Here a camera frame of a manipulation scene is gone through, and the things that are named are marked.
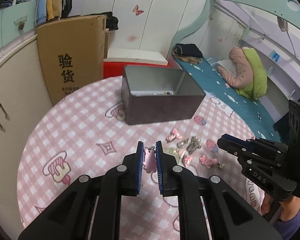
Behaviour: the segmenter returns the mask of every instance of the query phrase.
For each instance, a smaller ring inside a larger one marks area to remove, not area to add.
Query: round table
[[[225,133],[244,140],[253,137],[227,104],[208,93],[190,120],[129,126],[124,122],[121,81],[122,77],[104,79],[70,94],[43,117],[29,136],[17,182],[24,227],[80,175],[104,175],[121,164],[125,155],[136,151],[138,141],[150,147],[160,140],[163,148],[177,148],[180,140],[165,141],[173,128],[183,138],[197,135],[202,141],[189,167],[195,175],[220,176],[259,210],[262,191],[241,174],[236,157],[216,148],[211,141],[206,143],[208,139],[216,142]],[[217,158],[225,168],[201,165],[202,154]],[[122,198],[120,239],[179,239],[177,205],[176,197],[160,195],[157,174],[144,171],[140,195]]]

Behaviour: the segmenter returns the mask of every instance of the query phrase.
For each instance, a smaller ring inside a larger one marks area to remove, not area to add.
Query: pile of trinkets
[[[181,139],[181,141],[179,141],[177,143],[178,149],[169,147],[169,148],[165,148],[164,152],[167,154],[173,155],[176,158],[177,163],[179,163],[180,160],[182,159],[184,166],[189,167],[193,160],[193,157],[191,155],[197,149],[201,149],[201,146],[202,146],[201,140],[198,138],[198,136],[192,136],[191,140],[189,140],[189,138],[182,139],[180,132],[174,128],[170,132],[170,135],[167,136],[166,141],[167,141],[167,143],[170,143],[170,142],[174,141],[175,139]],[[209,147],[210,143],[211,143],[211,140],[207,140],[207,147],[209,149],[210,149],[210,147]],[[217,151],[218,151],[218,148],[216,145],[214,147],[212,147],[211,152],[217,152]],[[209,159],[206,155],[202,155],[199,158],[199,162],[207,168],[216,167],[219,169],[223,169],[225,167],[224,164],[221,164],[220,162],[218,162],[217,158]]]

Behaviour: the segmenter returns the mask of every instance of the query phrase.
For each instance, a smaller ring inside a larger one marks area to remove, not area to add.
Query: gray box
[[[121,97],[129,125],[191,119],[205,96],[184,70],[124,67]]]

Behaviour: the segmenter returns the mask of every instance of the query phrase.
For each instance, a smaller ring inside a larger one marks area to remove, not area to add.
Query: red fabric
[[[155,66],[155,67],[171,67],[167,66],[135,63],[135,62],[104,62],[103,63],[103,78],[122,76],[123,68],[125,65],[142,65],[142,66]]]

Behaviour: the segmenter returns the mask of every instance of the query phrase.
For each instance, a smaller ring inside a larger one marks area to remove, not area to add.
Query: teal mattress
[[[260,101],[252,101],[242,97],[231,88],[215,70],[217,59],[205,58],[194,65],[181,60],[177,63],[198,83],[198,85],[213,96],[219,98],[232,108],[250,127],[256,137],[280,142],[280,136],[273,129],[274,121]]]

